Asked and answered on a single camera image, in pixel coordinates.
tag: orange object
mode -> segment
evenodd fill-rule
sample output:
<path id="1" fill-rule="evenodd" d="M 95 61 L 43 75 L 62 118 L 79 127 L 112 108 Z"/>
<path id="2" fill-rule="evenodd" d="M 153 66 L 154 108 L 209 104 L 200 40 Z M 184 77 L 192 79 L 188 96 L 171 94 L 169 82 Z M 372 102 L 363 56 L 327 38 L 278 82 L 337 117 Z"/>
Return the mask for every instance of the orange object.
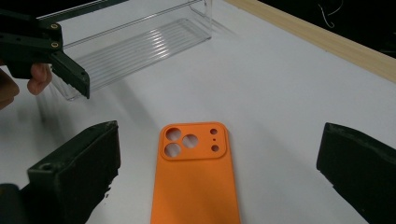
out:
<path id="1" fill-rule="evenodd" d="M 158 147 L 151 224 L 240 223 L 225 126 L 172 124 Z"/>

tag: table surface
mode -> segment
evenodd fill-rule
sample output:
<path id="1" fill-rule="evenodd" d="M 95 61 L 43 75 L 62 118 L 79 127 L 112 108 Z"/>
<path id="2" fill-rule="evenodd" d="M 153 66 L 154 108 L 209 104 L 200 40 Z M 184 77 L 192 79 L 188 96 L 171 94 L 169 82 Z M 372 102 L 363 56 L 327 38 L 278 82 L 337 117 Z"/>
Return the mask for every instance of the table surface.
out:
<path id="1" fill-rule="evenodd" d="M 211 40 L 67 102 L 49 87 L 0 111 L 0 183 L 85 128 L 120 125 L 120 174 L 88 223 L 149 223 L 159 132 L 227 126 L 242 223 L 366 223 L 316 169 L 326 122 L 396 147 L 396 86 L 221 0 Z"/>

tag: transparent plastic box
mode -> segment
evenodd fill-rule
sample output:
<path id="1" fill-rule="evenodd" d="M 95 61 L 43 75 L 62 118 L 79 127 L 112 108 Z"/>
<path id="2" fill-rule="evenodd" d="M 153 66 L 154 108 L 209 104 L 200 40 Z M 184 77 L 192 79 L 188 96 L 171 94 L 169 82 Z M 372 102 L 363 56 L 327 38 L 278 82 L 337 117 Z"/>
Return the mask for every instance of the transparent plastic box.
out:
<path id="1" fill-rule="evenodd" d="M 211 37 L 211 0 L 130 0 L 65 21 L 64 52 L 90 76 L 91 92 Z M 67 100 L 81 94 L 57 76 Z"/>

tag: human hand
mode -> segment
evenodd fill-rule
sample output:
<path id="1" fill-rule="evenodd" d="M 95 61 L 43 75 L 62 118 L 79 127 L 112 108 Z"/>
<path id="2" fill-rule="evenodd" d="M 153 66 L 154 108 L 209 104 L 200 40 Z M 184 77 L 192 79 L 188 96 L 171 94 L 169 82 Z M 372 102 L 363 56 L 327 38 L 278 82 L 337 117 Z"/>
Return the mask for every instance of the human hand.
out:
<path id="1" fill-rule="evenodd" d="M 34 63 L 30 72 L 32 78 L 27 83 L 27 89 L 33 95 L 38 95 L 52 80 L 50 67 L 45 63 Z M 0 110 L 11 104 L 19 92 L 18 85 L 0 69 Z"/>

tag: wooden strip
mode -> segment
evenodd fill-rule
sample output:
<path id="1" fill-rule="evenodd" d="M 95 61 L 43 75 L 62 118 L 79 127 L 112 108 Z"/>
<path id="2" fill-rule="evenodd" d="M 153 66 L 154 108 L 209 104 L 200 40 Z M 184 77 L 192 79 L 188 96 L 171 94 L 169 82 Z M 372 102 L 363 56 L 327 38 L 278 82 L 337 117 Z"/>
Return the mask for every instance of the wooden strip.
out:
<path id="1" fill-rule="evenodd" d="M 396 59 L 257 0 L 225 0 L 374 74 L 396 83 Z"/>

